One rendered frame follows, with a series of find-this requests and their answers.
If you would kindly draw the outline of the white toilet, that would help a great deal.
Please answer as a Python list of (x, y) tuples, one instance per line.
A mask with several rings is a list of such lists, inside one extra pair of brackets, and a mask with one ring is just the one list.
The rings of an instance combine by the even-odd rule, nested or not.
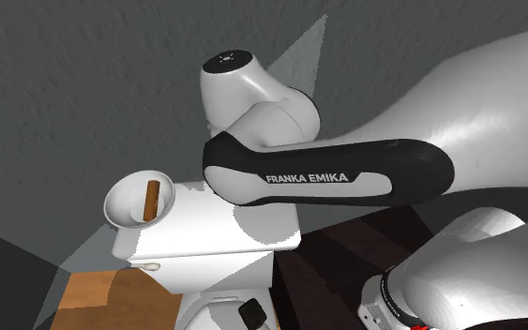
[(270, 296), (274, 254), (301, 241), (292, 204), (237, 206), (204, 182), (174, 185), (169, 213), (141, 230), (118, 229), (113, 255), (182, 297), (173, 330), (248, 330), (238, 308), (251, 298), (278, 330)]

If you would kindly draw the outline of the brown cylinder stick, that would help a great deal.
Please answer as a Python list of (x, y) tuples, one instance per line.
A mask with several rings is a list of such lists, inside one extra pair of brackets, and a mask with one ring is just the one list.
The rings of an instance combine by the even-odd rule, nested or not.
[(159, 189), (160, 181), (150, 180), (147, 182), (143, 208), (144, 222), (152, 221), (158, 215)]

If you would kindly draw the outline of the dark brown robot stand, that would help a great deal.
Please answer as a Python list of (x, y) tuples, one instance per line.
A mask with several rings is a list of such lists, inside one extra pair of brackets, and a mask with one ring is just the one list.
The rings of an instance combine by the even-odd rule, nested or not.
[(528, 222), (499, 208), (438, 233), (388, 208), (306, 233), (274, 271), (282, 330), (528, 330)]

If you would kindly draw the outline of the white bowl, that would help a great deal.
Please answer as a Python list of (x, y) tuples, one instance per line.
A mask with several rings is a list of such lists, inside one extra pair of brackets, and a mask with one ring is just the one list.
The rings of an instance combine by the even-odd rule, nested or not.
[[(149, 222), (143, 221), (143, 208), (147, 182), (160, 181), (158, 215)], [(131, 173), (108, 192), (103, 211), (107, 220), (118, 229), (141, 230), (161, 221), (171, 210), (175, 198), (174, 185), (169, 176), (158, 171)]]

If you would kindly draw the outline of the small black angular object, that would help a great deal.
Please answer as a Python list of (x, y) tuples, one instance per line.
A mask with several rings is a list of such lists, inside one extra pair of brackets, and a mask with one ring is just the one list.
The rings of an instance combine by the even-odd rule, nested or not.
[(259, 330), (265, 325), (267, 315), (257, 299), (251, 298), (238, 308), (238, 313), (248, 330)]

